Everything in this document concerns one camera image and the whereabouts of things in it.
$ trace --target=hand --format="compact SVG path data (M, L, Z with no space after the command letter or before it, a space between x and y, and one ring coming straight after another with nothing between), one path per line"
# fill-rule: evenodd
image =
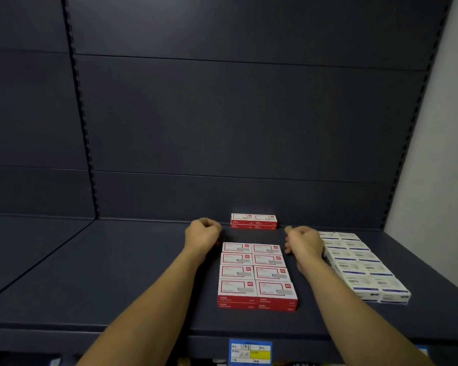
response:
M285 252L293 253L297 259L297 267L302 272L302 266L305 267L312 259L321 259L324 249L324 241L321 239L319 232L307 227L285 227L287 237L285 238Z
M185 230L184 250L195 254L197 263L200 265L208 251L216 244L221 230L221 224L209 218L192 221Z

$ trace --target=forearm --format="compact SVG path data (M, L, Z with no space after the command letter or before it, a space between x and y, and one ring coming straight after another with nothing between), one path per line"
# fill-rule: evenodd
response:
M187 313L198 259L182 251L110 324L78 365L164 365Z
M331 338L348 366L432 365L321 259L302 265Z

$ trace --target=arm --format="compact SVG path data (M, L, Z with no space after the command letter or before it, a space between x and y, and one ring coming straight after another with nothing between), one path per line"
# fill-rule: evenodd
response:
M286 253L292 252L309 282L331 338L348 366L433 363L391 324L353 293L322 260L324 242L310 227L290 226Z
M105 329L78 366L164 365L187 314L197 268L221 229L207 218L193 221L179 256Z

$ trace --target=white wall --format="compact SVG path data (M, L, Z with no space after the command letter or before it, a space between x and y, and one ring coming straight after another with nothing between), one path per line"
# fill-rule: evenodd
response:
M458 286L458 0L454 0L385 232Z

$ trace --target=stacked boxes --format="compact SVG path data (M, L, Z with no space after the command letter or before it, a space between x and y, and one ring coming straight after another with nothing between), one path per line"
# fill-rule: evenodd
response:
M253 230L276 230L278 221L273 215L267 214L231 214L232 228L247 228Z
M319 232L331 268L363 301L407 304L411 293L358 236Z
M223 243L219 308L295 312L297 301L280 246Z

